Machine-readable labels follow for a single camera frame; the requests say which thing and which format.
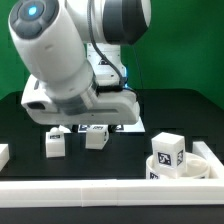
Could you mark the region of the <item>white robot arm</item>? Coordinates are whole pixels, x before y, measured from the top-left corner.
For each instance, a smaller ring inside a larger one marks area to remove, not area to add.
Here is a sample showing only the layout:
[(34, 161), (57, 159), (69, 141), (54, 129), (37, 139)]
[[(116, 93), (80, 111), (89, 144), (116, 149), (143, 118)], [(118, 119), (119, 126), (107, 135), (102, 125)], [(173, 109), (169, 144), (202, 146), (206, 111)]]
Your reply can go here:
[(30, 72), (21, 101), (29, 116), (48, 125), (136, 123), (120, 47), (136, 43), (150, 20), (150, 0), (19, 0), (8, 26)]

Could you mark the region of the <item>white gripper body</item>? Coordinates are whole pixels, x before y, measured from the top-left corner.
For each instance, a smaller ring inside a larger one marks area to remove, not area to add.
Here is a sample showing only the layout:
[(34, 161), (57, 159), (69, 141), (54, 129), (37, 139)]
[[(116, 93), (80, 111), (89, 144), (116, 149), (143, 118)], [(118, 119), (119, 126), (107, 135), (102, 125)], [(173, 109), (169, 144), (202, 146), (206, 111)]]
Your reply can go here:
[(140, 115), (136, 95), (129, 90), (96, 94), (89, 88), (55, 103), (33, 75), (25, 86), (21, 105), (36, 123), (43, 125), (133, 125)]

